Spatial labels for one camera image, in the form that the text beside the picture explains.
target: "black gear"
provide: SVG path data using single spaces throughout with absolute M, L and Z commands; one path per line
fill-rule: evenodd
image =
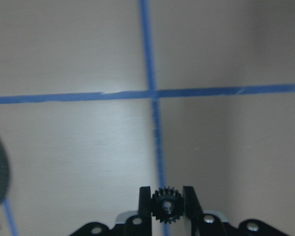
M 152 215 L 156 220 L 164 223 L 172 223 L 179 220 L 183 214 L 183 199 L 178 190 L 174 188 L 159 188 L 151 199 Z

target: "vertical blue tape strip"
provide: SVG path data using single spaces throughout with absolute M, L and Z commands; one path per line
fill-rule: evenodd
M 18 236 L 18 231 L 16 229 L 16 225 L 13 219 L 13 215 L 11 212 L 11 207 L 10 207 L 10 203 L 8 201 L 8 199 L 5 199 L 3 202 L 4 205 L 4 211 L 5 211 L 5 217 L 8 221 L 9 227 L 10 227 L 10 231 L 11 231 L 11 235 L 12 236 Z
M 159 96 L 156 91 L 156 79 L 154 73 L 154 60 L 152 49 L 152 36 L 150 31 L 150 19 L 148 10 L 148 0 L 139 0 L 141 22 L 142 22 L 142 34 L 143 34 L 143 47 L 145 53 L 145 64 L 147 71 L 148 90 L 151 97 L 153 122 L 154 122 L 154 141 L 155 141 L 155 153 L 158 170 L 158 181 L 160 186 L 166 184 L 164 160 L 162 150 L 162 132 L 160 122 L 160 109 L 159 109 Z M 164 224 L 163 227 L 164 236 L 169 236 L 169 227 Z

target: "gear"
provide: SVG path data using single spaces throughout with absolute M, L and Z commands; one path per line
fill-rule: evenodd
M 171 224 L 183 214 L 183 199 L 174 188 L 159 188 L 159 191 L 156 190 L 152 195 L 151 208 L 156 220 Z

